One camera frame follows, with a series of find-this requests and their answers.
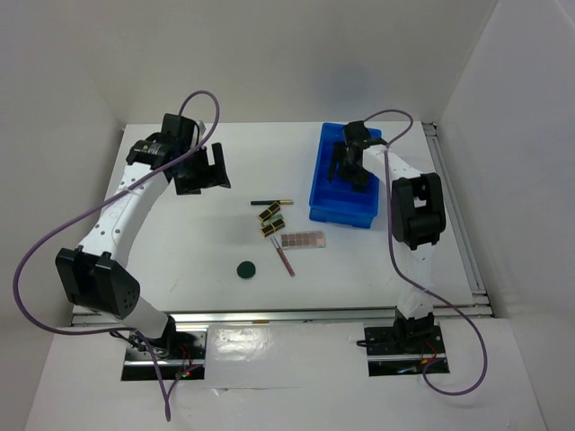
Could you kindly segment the dark green mascara tube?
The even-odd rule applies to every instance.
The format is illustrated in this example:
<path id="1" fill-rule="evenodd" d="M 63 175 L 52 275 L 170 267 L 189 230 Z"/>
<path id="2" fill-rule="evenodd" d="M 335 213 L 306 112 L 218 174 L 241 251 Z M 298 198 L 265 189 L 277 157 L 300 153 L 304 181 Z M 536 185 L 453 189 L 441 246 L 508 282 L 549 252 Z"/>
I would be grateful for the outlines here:
<path id="1" fill-rule="evenodd" d="M 278 204 L 280 206 L 293 205 L 294 200 L 293 199 L 260 199 L 260 200 L 251 200 L 250 201 L 251 206 L 270 206 L 273 204 Z"/>

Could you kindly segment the red lip gloss tube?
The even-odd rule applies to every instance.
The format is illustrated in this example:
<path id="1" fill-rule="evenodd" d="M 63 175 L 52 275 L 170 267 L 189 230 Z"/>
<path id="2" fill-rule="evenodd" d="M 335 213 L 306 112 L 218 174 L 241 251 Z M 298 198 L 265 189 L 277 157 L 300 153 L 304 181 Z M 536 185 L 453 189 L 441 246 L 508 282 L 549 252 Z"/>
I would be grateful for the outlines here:
<path id="1" fill-rule="evenodd" d="M 296 273 L 295 273 L 295 271 L 293 270 L 291 264 L 289 263 L 288 258 L 287 258 L 287 256 L 285 255 L 285 252 L 282 250 L 281 246 L 279 245 L 278 240 L 277 240 L 276 238 L 274 238 L 274 237 L 272 237 L 270 240 L 271 240 L 271 242 L 272 242 L 272 244 L 273 244 L 273 246 L 274 246 L 274 248 L 275 248 L 277 254 L 279 255 L 279 258 L 281 259 L 281 261 L 282 261 L 284 267 L 286 268 L 288 274 L 289 274 L 291 277 L 294 277 L 294 276 L 296 275 Z"/>

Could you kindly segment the green round compact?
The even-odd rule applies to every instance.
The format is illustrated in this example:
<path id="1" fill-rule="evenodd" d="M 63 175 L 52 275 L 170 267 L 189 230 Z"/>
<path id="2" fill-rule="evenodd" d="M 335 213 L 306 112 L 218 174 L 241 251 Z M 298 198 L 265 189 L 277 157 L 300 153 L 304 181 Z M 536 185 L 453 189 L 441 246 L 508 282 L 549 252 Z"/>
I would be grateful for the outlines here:
<path id="1" fill-rule="evenodd" d="M 251 279 L 256 274 L 256 267 L 251 261 L 243 261 L 236 268 L 237 276 L 241 279 Z"/>

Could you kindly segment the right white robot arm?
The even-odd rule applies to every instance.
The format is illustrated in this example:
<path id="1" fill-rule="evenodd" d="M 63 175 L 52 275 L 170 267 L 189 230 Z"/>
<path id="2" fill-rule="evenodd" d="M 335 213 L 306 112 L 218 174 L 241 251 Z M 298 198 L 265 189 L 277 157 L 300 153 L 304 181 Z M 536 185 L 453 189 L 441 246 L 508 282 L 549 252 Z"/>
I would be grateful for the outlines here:
<path id="1" fill-rule="evenodd" d="M 406 284 L 395 306 L 390 340 L 379 350 L 414 353 L 425 348 L 435 328 L 432 257 L 447 227 L 441 179 L 405 162 L 362 121 L 344 125 L 342 134 L 334 144 L 328 178 L 339 176 L 363 191 L 374 176 L 385 186 L 390 258 Z"/>

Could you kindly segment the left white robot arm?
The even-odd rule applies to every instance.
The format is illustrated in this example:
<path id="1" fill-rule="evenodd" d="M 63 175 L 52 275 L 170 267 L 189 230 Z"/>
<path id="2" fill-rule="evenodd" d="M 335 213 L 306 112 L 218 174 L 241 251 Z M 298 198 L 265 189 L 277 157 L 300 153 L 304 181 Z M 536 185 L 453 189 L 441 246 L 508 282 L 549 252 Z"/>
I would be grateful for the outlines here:
<path id="1" fill-rule="evenodd" d="M 55 259 L 70 303 L 108 314 L 141 333 L 146 349 L 158 358 L 173 354 L 185 338 L 172 316 L 142 297 L 139 282 L 127 270 L 129 254 L 154 203 L 170 184 L 179 195 L 230 188 L 221 144 L 206 149 L 200 143 L 205 130 L 201 121 L 165 115 L 159 131 L 130 148 L 116 189 L 119 199 L 102 210 L 74 249 L 61 249 Z"/>

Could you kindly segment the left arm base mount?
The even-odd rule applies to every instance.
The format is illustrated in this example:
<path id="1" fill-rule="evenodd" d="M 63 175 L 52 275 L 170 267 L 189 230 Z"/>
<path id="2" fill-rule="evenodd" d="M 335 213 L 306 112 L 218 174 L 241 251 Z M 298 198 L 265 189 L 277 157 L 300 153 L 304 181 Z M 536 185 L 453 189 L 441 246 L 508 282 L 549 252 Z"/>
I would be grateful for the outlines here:
<path id="1" fill-rule="evenodd" d="M 178 330 L 178 332 L 175 344 L 168 351 L 154 348 L 162 377 L 169 382 L 176 379 L 203 380 L 208 330 L 192 328 L 191 330 Z M 121 380 L 123 382 L 155 381 L 154 363 L 144 343 L 133 334 L 129 334 L 127 340 Z"/>

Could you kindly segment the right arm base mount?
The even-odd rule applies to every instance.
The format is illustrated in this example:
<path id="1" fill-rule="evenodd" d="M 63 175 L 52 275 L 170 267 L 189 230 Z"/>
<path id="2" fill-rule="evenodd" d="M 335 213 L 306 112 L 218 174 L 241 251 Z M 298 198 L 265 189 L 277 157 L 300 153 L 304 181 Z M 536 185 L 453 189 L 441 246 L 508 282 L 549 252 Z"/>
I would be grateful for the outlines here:
<path id="1" fill-rule="evenodd" d="M 364 328 L 356 342 L 367 354 L 370 377 L 422 374 L 449 374 L 447 351 L 438 324 L 409 323 L 397 317 L 391 325 Z"/>

